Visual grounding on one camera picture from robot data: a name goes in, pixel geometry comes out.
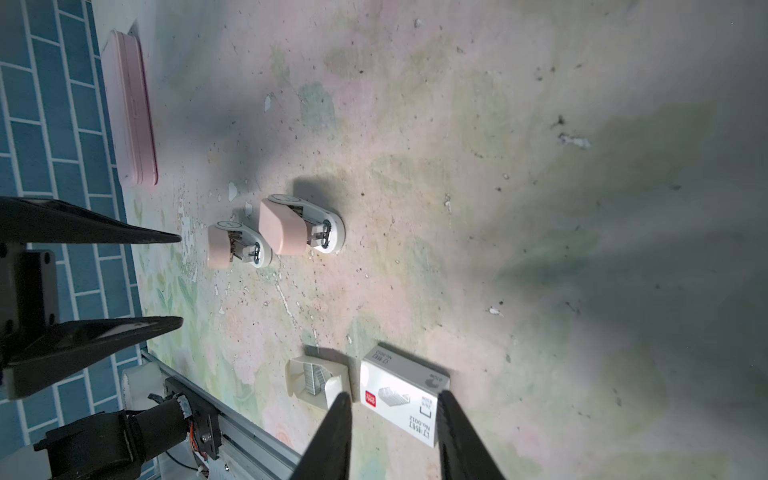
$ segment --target paint chip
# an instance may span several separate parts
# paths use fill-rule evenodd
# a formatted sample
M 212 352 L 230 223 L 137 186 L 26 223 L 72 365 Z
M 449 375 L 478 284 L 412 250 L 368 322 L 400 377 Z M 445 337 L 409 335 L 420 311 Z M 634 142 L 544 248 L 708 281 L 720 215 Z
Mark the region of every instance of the paint chip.
M 235 199 L 237 196 L 237 187 L 235 187 L 235 184 L 230 182 L 230 202 Z
M 560 143 L 563 145 L 572 144 L 585 150 L 592 146 L 592 143 L 586 138 L 572 137 L 571 135 L 565 133 L 559 134 L 558 140 L 560 140 Z

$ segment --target grout line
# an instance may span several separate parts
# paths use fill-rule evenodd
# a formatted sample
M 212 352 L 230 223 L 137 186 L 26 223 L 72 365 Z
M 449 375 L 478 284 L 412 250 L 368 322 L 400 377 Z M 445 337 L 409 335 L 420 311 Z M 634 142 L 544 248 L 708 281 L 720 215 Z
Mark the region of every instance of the grout line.
M 81 379 L 83 377 L 84 377 L 84 375 L 82 373 L 80 375 L 73 375 L 73 376 L 67 377 L 66 379 L 59 380 L 58 382 L 54 383 L 54 385 L 56 385 L 56 386 L 66 385 L 66 384 L 68 384 L 70 382 L 77 381 L 77 380 L 79 380 L 79 379 Z
M 93 85 L 87 84 L 84 81 L 72 80 L 71 78 L 69 79 L 69 83 L 80 85 L 81 87 L 95 88 Z
M 34 427 L 29 427 L 29 431 L 33 432 L 35 430 L 42 429 L 43 427 L 47 427 L 48 425 L 53 425 L 56 422 L 58 422 L 58 419 L 48 420 L 47 422 L 43 422 L 39 425 L 35 425 Z
M 56 405 L 56 416 L 58 417 L 58 426 L 64 426 L 64 411 L 61 410 L 61 397 L 58 394 L 58 385 L 53 384 L 53 403 Z
M 58 162 L 60 164 L 79 164 L 77 160 L 70 160 L 68 158 L 52 158 L 51 161 Z
M 93 415 L 96 413 L 96 408 L 94 407 L 94 393 L 91 390 L 91 373 L 88 371 L 88 367 L 83 369 L 83 379 L 85 382 L 85 398 L 88 400 L 88 412 Z
M 73 15 L 73 14 L 71 14 L 69 12 L 65 12 L 64 10 L 59 10 L 58 9 L 58 2 L 54 3 L 54 7 L 56 8 L 56 12 L 58 12 L 59 15 L 63 15 L 65 17 L 69 17 L 69 18 L 74 18 L 75 20 L 79 20 L 81 22 L 85 22 L 85 20 L 83 20 L 82 17 L 78 17 L 77 15 Z
M 85 0 L 81 0 L 81 4 L 82 4 L 83 12 L 86 12 L 87 6 L 85 4 Z M 90 20 L 88 19 L 88 15 L 85 16 L 84 20 L 85 20 L 85 31 L 86 33 L 88 33 L 91 30 L 91 23 L 90 23 Z M 96 72 L 96 61 L 94 60 L 94 58 L 98 58 L 98 56 L 94 53 L 94 46 L 93 46 L 93 42 L 91 41 L 91 36 L 85 35 L 85 37 L 86 37 L 86 42 L 88 43 L 88 52 L 91 54 L 91 73 L 93 75 L 94 85 L 96 86 L 96 104 L 98 106 L 99 124 L 101 126 L 101 131 L 106 132 L 107 128 L 106 128 L 106 123 L 104 122 L 104 109 L 106 106 L 101 104 L 101 90 L 104 88 L 104 85 L 99 83 L 98 75 Z M 112 165 L 112 153 L 109 151 L 109 143 L 107 142 L 107 135 L 106 134 L 101 135 L 101 138 L 104 141 L 104 152 L 107 155 L 107 163 Z M 117 188 L 119 188 L 119 186 L 116 186 L 114 184 L 114 175 L 112 175 L 112 173 L 113 172 L 110 172 L 110 175 L 109 175 L 109 185 L 112 189 L 112 206 L 114 208 L 114 215 L 118 218 L 118 220 L 126 221 L 127 220 L 126 218 L 123 218 L 123 219 L 120 218 L 120 207 L 118 206 L 118 196 L 117 196 Z M 130 285 L 131 277 L 128 275 L 128 261 L 127 261 L 127 255 L 125 254 L 125 248 L 126 248 L 125 245 L 123 244 L 120 245 L 120 255 L 122 255 L 123 257 L 123 276 L 125 278 L 125 284 Z M 98 265 L 98 272 L 101 278 L 100 264 Z M 131 298 L 131 301 L 128 302 L 128 311 L 131 313 L 130 316 L 134 317 L 136 316 L 136 313 L 134 312 L 134 303 L 132 301 L 133 299 L 132 297 L 130 297 L 130 293 L 131 293 L 130 288 L 128 289 L 128 293 L 129 293 L 129 298 Z M 107 307 L 106 307 L 106 300 L 105 300 L 105 305 L 104 305 L 105 312 L 107 311 L 106 309 Z M 122 405 L 123 405 L 123 401 L 121 399 L 120 400 L 121 409 L 123 408 Z
M 110 400 L 114 400 L 114 399 L 116 399 L 117 397 L 118 397 L 117 395 L 108 396 L 106 399 L 101 399 L 101 400 L 99 400 L 99 401 L 97 401 L 97 402 L 93 402 L 93 406 L 94 406 L 94 407 L 95 407 L 95 406 L 99 406 L 99 405 L 101 405 L 102 403 L 106 403 L 106 402 L 109 402 Z
M 41 37 L 41 36 L 39 36 L 39 35 L 29 35 L 29 37 L 30 37 L 32 40 L 42 41 L 42 42 L 44 42 L 44 43 L 49 43 L 49 44 L 51 44 L 51 45 L 56 45 L 56 46 L 58 47 L 58 42 L 57 42 L 57 41 L 48 40 L 47 38 L 43 38 L 43 37 Z
M 16 412 L 18 413 L 18 422 L 22 425 L 22 435 L 24 436 L 24 445 L 29 445 L 29 428 L 27 427 L 27 414 L 24 412 L 24 403 L 16 400 Z
M 22 67 L 21 65 L 14 65 L 12 63 L 8 63 L 7 61 L 0 61 L 0 67 L 15 68 L 16 70 L 23 70 L 23 71 L 28 71 L 29 73 L 32 73 L 32 69 L 30 67 Z
M 130 359 L 121 360 L 120 362 L 118 362 L 118 366 L 125 365 L 126 363 L 135 362 L 136 360 L 138 360 L 138 358 L 135 356 L 131 357 Z
M 88 290 L 86 292 L 76 292 L 75 296 L 93 295 L 94 293 L 101 293 L 101 290 Z
M 9 120 L 14 121 L 17 124 L 30 124 L 30 125 L 42 124 L 39 120 L 27 120 L 26 118 L 19 118 L 19 117 L 10 117 Z
M 54 9 L 57 12 L 59 12 L 60 14 L 64 13 L 58 9 L 58 0 L 53 0 L 53 5 L 54 5 Z M 67 61 L 66 61 L 67 52 L 64 45 L 64 31 L 61 30 L 61 18 L 59 17 L 59 15 L 56 15 L 56 28 L 58 29 L 58 40 L 61 43 L 61 63 L 64 66 L 64 78 L 69 79 L 70 78 L 69 65 L 67 64 Z M 88 39 L 91 38 L 91 36 L 88 35 L 88 24 L 85 25 L 85 37 Z M 78 116 L 74 111 L 74 98 L 72 97 L 72 84 L 69 82 L 67 82 L 67 98 L 69 100 L 69 114 L 72 121 L 72 127 L 74 128 L 74 131 L 79 132 L 80 128 L 78 127 Z M 85 194 L 85 208 L 90 210 L 91 198 L 88 196 L 88 182 L 85 179 L 85 165 L 83 165 L 83 147 L 80 143 L 79 134 L 76 134 L 74 136 L 74 146 L 75 146 L 75 150 L 78 152 L 78 161 L 80 163 L 80 175 L 81 175 L 81 181 L 83 183 L 83 193 Z M 95 243 L 92 245 L 92 247 L 94 251 L 94 258 L 98 258 L 98 247 L 96 246 Z M 104 309 L 106 316 L 109 317 L 109 309 L 107 307 L 107 297 L 104 295 L 104 277 L 101 275 L 101 264 L 99 262 L 96 263 L 96 277 L 98 278 L 98 285 L 99 285 L 99 289 L 101 290 L 101 306 Z
M 115 388 L 117 388 L 118 392 L 120 392 L 120 376 L 118 375 L 118 361 L 114 356 L 114 353 L 109 356 L 109 360 L 112 364 L 112 376 L 114 377 L 114 385 Z M 120 407 L 120 410 L 123 409 L 123 397 L 118 395 L 118 406 Z
M 32 38 L 30 36 L 31 30 L 29 29 L 29 15 L 27 13 L 27 2 L 25 0 L 20 1 L 22 5 L 22 19 L 24 20 L 24 31 L 27 37 L 27 50 L 29 53 L 29 64 L 32 70 L 32 82 L 35 84 L 35 100 L 38 103 L 38 116 L 40 117 L 40 125 L 43 137 L 43 147 L 45 148 L 45 160 L 48 161 L 48 177 L 51 181 L 51 193 L 53 198 L 58 199 L 58 185 L 56 185 L 56 177 L 54 176 L 53 162 L 51 161 L 51 142 L 48 138 L 48 122 L 45 119 L 45 110 L 43 109 L 43 97 L 40 92 L 40 78 L 38 76 L 37 60 L 35 58 L 35 49 L 32 47 Z

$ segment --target pink pencil case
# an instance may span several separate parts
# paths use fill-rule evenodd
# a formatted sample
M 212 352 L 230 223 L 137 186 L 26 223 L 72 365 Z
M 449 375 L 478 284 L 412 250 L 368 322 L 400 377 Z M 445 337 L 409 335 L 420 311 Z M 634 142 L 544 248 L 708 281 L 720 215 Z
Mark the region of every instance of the pink pencil case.
M 110 32 L 101 65 L 120 185 L 155 185 L 157 162 L 138 40 Z

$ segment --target tile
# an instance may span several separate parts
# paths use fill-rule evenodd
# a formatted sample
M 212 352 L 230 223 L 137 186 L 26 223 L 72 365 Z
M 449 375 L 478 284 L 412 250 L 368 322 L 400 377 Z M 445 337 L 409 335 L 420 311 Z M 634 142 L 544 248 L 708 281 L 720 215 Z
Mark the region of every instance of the tile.
M 114 194 L 118 197 L 119 221 L 125 222 L 125 201 L 123 200 L 123 189 L 118 188 L 120 179 L 118 178 L 118 169 L 116 167 L 112 167 L 112 178 L 114 178 Z
M 128 282 L 136 283 L 136 267 L 134 266 L 134 249 L 130 245 L 125 246 L 125 263 L 128 266 Z
M 101 303 L 101 293 L 89 293 L 74 298 L 78 303 L 80 320 L 99 320 L 107 318 L 104 315 L 104 306 Z
M 98 38 L 96 37 L 96 21 L 94 20 L 94 8 L 90 2 L 85 2 L 85 9 L 88 11 L 88 24 L 91 28 L 91 45 L 93 45 L 94 53 L 99 55 L 101 50 L 98 47 Z
M 74 320 L 72 309 L 72 297 L 69 293 L 69 280 L 67 279 L 67 267 L 56 266 L 56 293 L 58 294 L 58 322 L 71 322 Z
M 69 78 L 93 84 L 91 69 L 91 53 L 88 50 L 88 39 L 85 33 L 85 23 L 74 18 L 59 15 L 61 33 L 64 36 L 64 50 L 67 54 Z
M 99 405 L 96 405 L 95 408 L 96 408 L 96 413 L 99 413 L 99 412 L 112 413 L 112 412 L 119 412 L 121 410 L 120 404 L 118 403 L 118 399 L 112 399 L 104 403 L 100 403 Z
M 16 402 L 0 405 L 0 458 L 5 458 L 24 446 L 22 425 L 18 420 Z
M 83 7 L 80 0 L 58 0 L 58 9 L 83 18 Z
M 117 392 L 110 357 L 89 366 L 88 375 L 91 377 L 91 393 L 93 393 L 94 402 L 113 396 Z
M 59 200 L 85 208 L 85 192 L 83 191 L 80 165 L 54 162 L 53 173 Z
M 9 154 L 11 151 L 8 149 L 8 133 L 5 131 L 5 114 L 2 110 L 3 109 L 0 108 L 0 153 Z
M 51 175 L 48 172 L 40 125 L 11 122 L 11 130 L 22 188 L 26 191 L 50 192 Z
M 141 312 L 141 299 L 139 298 L 138 286 L 131 287 L 131 299 L 134 301 L 134 316 L 144 316 Z
M 22 192 L 16 191 L 16 179 L 13 175 L 13 165 L 10 157 L 0 157 L 0 195 L 4 197 L 17 197 Z
M 37 442 L 40 442 L 42 439 L 45 438 L 45 433 L 50 432 L 53 429 L 58 428 L 58 423 L 52 423 L 50 425 L 46 425 L 41 429 L 33 430 L 29 432 L 29 443 L 30 445 L 34 445 Z
M 85 180 L 88 181 L 88 193 L 112 194 L 109 181 L 109 163 L 104 153 L 104 138 L 101 135 L 80 133 L 80 146 L 83 151 Z
M 91 210 L 97 214 L 105 215 L 106 217 L 116 217 L 114 213 L 114 204 L 111 198 L 91 197 Z M 113 243 L 100 243 L 98 246 L 98 254 L 100 257 L 112 257 L 114 255 L 120 255 L 120 245 Z
M 74 292 L 98 290 L 98 272 L 93 246 L 89 243 L 70 243 L 67 245 L 67 252 L 69 253 L 69 268 L 72 271 Z
M 53 0 L 26 0 L 29 32 L 38 37 L 58 41 Z
M 0 2 L 0 61 L 30 66 L 21 2 Z
M 50 250 L 51 252 L 53 252 L 54 257 L 56 257 L 56 260 L 64 259 L 64 254 L 61 252 L 60 243 L 33 243 L 32 249 L 33 250 Z
M 53 400 L 52 387 L 34 393 L 24 400 L 24 414 L 27 426 L 35 426 L 56 418 L 56 405 Z
M 122 349 L 121 351 L 114 354 L 114 358 L 118 362 L 122 362 L 123 360 L 128 360 L 130 358 L 134 358 L 136 356 L 136 347 L 135 346 L 129 346 L 126 349 Z
M 35 64 L 38 67 L 40 95 L 43 100 L 48 141 L 53 158 L 78 159 L 74 145 L 74 128 L 69 109 L 67 81 L 61 63 L 61 49 L 43 41 L 33 40 Z
M 39 120 L 38 98 L 32 74 L 16 68 L 3 67 L 2 80 L 5 98 L 8 100 L 8 115 L 26 120 Z
M 101 278 L 104 281 L 104 295 L 107 297 L 109 318 L 131 314 L 129 290 L 125 284 L 123 260 L 102 260 Z
M 78 119 L 78 127 L 86 130 L 101 131 L 101 122 L 98 119 L 98 105 L 96 104 L 96 90 L 72 84 L 72 101 L 74 112 Z
M 64 413 L 64 424 L 87 417 L 91 414 L 88 408 L 88 394 L 85 392 L 85 379 L 75 380 L 58 387 L 61 400 L 61 411 Z
M 104 112 L 104 129 L 107 131 L 107 146 L 109 149 L 109 158 L 114 163 L 114 144 L 112 143 L 112 126 L 109 123 L 109 110 L 107 108 L 107 94 L 104 89 L 104 75 L 101 71 L 101 60 L 94 60 L 96 64 L 96 76 L 98 77 L 99 95 L 101 96 L 101 110 Z

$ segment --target black bracket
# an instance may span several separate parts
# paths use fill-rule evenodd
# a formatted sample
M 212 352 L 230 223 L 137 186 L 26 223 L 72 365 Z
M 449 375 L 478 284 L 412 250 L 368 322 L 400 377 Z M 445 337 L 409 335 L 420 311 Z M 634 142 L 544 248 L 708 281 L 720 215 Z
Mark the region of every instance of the black bracket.
M 219 410 L 173 377 L 165 379 L 165 392 L 166 395 L 187 397 L 192 409 L 189 420 L 194 424 L 194 439 L 197 447 L 201 453 L 205 453 L 213 460 L 219 458 L 219 447 L 221 447 Z

